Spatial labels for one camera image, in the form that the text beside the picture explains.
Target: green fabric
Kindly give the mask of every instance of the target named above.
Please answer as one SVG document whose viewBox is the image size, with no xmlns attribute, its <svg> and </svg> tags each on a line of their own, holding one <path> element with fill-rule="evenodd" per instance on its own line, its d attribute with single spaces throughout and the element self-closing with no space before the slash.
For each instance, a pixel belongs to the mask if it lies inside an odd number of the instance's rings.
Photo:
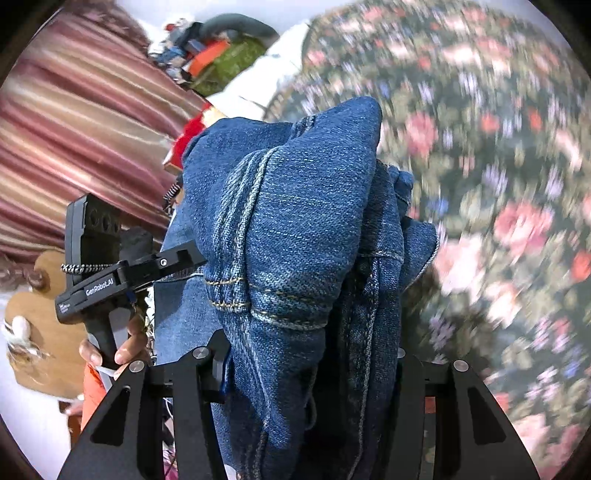
<svg viewBox="0 0 591 480">
<path fill-rule="evenodd" d="M 191 83 L 191 88 L 205 97 L 221 92 L 240 72 L 265 53 L 265 47 L 256 38 L 244 37 L 216 58 Z"/>
</svg>

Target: jeans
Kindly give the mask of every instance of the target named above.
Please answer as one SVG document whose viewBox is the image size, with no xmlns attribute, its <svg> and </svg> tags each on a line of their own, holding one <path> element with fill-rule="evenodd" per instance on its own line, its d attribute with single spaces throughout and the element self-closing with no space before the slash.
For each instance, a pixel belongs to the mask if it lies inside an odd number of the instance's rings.
<svg viewBox="0 0 591 480">
<path fill-rule="evenodd" d="M 164 248 L 207 264 L 155 285 L 159 362 L 223 328 L 229 395 L 214 406 L 242 479 L 367 479 L 395 382 L 401 293 L 437 250 L 406 216 L 411 174 L 376 160 L 371 98 L 291 123 L 223 119 L 184 154 Z"/>
</svg>

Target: striped curtain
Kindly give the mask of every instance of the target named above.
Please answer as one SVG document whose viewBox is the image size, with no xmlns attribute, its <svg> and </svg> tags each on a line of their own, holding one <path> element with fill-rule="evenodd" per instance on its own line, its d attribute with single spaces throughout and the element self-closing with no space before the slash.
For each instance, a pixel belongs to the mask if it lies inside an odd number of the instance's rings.
<svg viewBox="0 0 591 480">
<path fill-rule="evenodd" d="M 68 4 L 0 89 L 0 254 L 62 248 L 66 207 L 92 192 L 156 238 L 161 167 L 204 100 L 146 59 L 142 29 L 113 1 Z"/>
</svg>

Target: floral fabric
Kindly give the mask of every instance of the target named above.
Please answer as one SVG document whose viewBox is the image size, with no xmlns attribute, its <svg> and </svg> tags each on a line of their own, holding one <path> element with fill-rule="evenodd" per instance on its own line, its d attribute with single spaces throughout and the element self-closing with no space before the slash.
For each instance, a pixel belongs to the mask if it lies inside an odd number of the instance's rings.
<svg viewBox="0 0 591 480">
<path fill-rule="evenodd" d="M 322 15 L 303 65 L 267 120 L 373 96 L 379 157 L 413 172 L 412 215 L 437 225 L 404 348 L 466 359 L 552 478 L 590 423 L 588 75 L 532 25 L 443 0 Z"/>
</svg>

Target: finger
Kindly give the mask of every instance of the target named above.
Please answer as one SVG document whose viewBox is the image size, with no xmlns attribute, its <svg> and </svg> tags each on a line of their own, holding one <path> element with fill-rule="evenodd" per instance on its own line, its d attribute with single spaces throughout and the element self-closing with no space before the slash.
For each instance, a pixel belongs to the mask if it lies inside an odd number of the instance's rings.
<svg viewBox="0 0 591 480">
<path fill-rule="evenodd" d="M 76 400 L 66 407 L 66 409 L 64 410 L 64 413 L 68 416 L 82 415 L 83 406 L 84 406 L 83 401 Z"/>
<path fill-rule="evenodd" d="M 147 344 L 148 336 L 143 332 L 128 338 L 117 350 L 115 363 L 123 365 L 131 362 L 131 359 L 144 350 Z"/>
<path fill-rule="evenodd" d="M 134 359 L 132 359 L 133 361 L 135 360 L 142 360 L 146 363 L 149 363 L 150 361 L 150 355 L 148 354 L 148 352 L 144 349 L 142 350 L 139 355 L 137 355 Z M 115 380 L 117 380 L 119 378 L 119 376 L 123 373 L 123 371 L 127 368 L 127 366 L 129 365 L 129 363 L 125 364 L 125 365 L 121 365 L 113 374 L 113 378 Z"/>
<path fill-rule="evenodd" d="M 80 342 L 78 353 L 86 362 L 94 365 L 95 367 L 100 367 L 103 363 L 103 358 L 100 352 L 94 345 L 92 345 L 92 343 L 88 341 L 88 339 L 82 340 Z"/>
<path fill-rule="evenodd" d="M 135 315 L 127 324 L 127 331 L 131 336 L 139 335 L 145 329 L 145 323 L 142 317 Z"/>
</svg>

